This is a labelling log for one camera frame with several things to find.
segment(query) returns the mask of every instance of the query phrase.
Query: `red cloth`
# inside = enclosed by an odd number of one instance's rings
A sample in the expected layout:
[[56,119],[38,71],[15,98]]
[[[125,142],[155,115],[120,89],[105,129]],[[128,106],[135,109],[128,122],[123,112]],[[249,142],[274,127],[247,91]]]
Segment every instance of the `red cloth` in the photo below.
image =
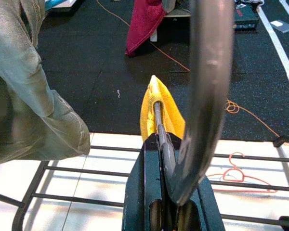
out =
[[154,33],[165,15],[161,0],[135,0],[131,27],[127,35],[127,55],[133,55],[133,52]]

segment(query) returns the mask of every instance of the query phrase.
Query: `yellow towel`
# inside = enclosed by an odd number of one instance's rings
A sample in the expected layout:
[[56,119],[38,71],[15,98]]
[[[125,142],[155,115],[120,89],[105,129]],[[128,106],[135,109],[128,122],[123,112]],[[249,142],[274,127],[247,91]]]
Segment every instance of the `yellow towel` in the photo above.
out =
[[162,123],[165,130],[182,139],[185,121],[167,87],[156,76],[152,76],[140,113],[140,131],[143,140],[145,141],[157,131],[154,113],[154,103],[156,102],[161,103]]

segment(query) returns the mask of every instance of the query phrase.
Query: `gray fabric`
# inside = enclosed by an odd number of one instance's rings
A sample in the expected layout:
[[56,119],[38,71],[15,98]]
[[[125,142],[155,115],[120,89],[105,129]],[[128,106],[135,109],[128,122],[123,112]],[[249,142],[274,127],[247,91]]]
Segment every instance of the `gray fabric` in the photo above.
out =
[[0,0],[0,163],[59,160],[90,150],[85,123],[50,90],[35,49],[44,14],[44,0]]

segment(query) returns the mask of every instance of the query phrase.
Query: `curved metal pipe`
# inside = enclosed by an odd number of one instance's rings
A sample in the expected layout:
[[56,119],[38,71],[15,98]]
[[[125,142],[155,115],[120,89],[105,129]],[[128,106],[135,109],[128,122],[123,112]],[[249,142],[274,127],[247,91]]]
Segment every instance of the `curved metal pipe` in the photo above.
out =
[[223,126],[233,47],[232,0],[191,0],[189,111],[168,192],[184,205],[205,176]]

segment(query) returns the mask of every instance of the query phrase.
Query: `wire rack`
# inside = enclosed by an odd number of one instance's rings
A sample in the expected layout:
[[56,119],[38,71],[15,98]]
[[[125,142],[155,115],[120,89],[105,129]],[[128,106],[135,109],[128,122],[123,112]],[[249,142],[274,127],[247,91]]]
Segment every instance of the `wire rack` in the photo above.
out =
[[[284,136],[278,138],[274,141],[274,146],[279,147],[284,142],[289,142],[289,136]],[[135,148],[121,148],[121,147],[106,147],[106,146],[91,146],[92,149],[96,150],[111,150],[111,151],[125,151],[125,152],[140,152],[140,149]],[[229,158],[227,154],[215,154],[214,157],[217,158]],[[232,158],[242,159],[242,156],[233,156]],[[244,156],[246,160],[257,160],[257,161],[272,161],[280,163],[289,163],[289,158],[276,158],[276,157],[261,157],[261,156]],[[42,177],[46,170],[51,171],[63,171],[63,172],[77,172],[77,173],[89,173],[97,175],[108,175],[108,176],[117,176],[117,177],[128,177],[129,173],[120,173],[120,172],[110,172],[110,171],[100,171],[100,170],[88,170],[88,169],[78,169],[78,168],[69,168],[69,167],[54,167],[49,165],[49,161],[43,161],[38,166],[36,173],[26,191],[26,194],[22,201],[14,200],[10,197],[0,194],[0,201],[9,203],[11,205],[17,206],[18,210],[13,219],[12,231],[21,231],[23,229],[23,222],[26,212],[32,202],[33,198],[44,198],[44,199],[54,199],[61,201],[69,202],[78,202],[78,203],[88,203],[95,205],[106,205],[114,207],[123,207],[124,204],[120,202],[112,202],[105,200],[93,200],[87,198],[79,198],[72,196],[60,196],[60,195],[51,195],[44,193],[36,193],[37,188],[41,182]],[[265,190],[277,190],[277,191],[286,191],[289,192],[289,187],[276,186],[276,185],[261,185],[253,183],[239,183],[239,182],[223,182],[217,180],[210,180],[211,185],[221,185],[221,186],[232,186],[232,187],[244,187],[244,188],[253,188],[253,189],[265,189]],[[243,222],[252,222],[260,224],[269,224],[276,225],[280,227],[289,228],[289,220],[277,220],[277,219],[266,219],[266,218],[257,218],[253,216],[236,216],[230,214],[221,214],[222,219],[227,220],[236,220]]]

